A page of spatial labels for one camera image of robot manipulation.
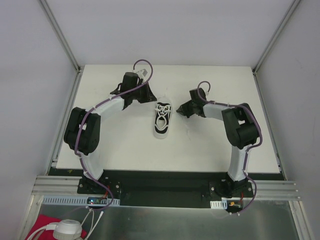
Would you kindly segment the black white canvas sneaker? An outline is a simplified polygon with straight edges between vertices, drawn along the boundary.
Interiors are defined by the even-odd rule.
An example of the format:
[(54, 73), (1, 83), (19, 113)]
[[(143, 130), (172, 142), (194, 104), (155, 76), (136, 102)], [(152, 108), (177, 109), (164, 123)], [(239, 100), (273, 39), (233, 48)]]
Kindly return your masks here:
[(153, 135), (157, 139), (165, 139), (168, 136), (173, 106), (167, 97), (161, 97), (155, 104), (155, 120)]

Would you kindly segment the white shoelace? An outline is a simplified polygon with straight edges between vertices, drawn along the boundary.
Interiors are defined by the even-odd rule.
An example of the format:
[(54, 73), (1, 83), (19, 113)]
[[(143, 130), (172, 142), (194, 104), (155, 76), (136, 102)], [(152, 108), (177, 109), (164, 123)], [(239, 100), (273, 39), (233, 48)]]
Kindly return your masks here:
[(175, 121), (185, 121), (186, 116), (178, 113), (178, 105), (168, 96), (164, 95), (157, 99), (154, 105), (154, 122), (153, 122), (153, 136), (156, 139), (163, 140), (168, 137), (171, 130), (171, 125)]

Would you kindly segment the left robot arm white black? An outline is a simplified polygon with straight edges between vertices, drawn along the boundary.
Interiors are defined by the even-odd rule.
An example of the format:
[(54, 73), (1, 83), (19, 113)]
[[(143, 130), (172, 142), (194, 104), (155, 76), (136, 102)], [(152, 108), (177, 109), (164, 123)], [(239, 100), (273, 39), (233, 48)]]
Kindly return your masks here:
[(83, 173), (90, 179), (88, 188), (96, 195), (106, 188), (105, 181), (100, 179), (104, 172), (99, 147), (101, 123), (133, 101), (144, 104), (157, 100), (145, 80), (147, 73), (146, 69), (126, 72), (109, 98), (88, 109), (75, 107), (70, 113), (63, 140), (79, 157)]

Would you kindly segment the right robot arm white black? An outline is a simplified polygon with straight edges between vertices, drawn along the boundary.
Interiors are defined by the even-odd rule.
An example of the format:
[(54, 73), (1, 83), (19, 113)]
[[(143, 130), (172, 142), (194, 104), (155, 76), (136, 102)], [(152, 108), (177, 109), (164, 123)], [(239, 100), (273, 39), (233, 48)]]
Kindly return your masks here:
[(214, 187), (220, 197), (234, 198), (241, 194), (249, 183), (247, 164), (251, 149), (260, 146), (261, 128), (247, 103), (230, 105), (208, 101), (202, 88), (189, 91), (191, 100), (183, 103), (177, 112), (187, 118), (198, 115), (223, 122), (226, 137), (232, 146), (229, 169), (225, 180)]

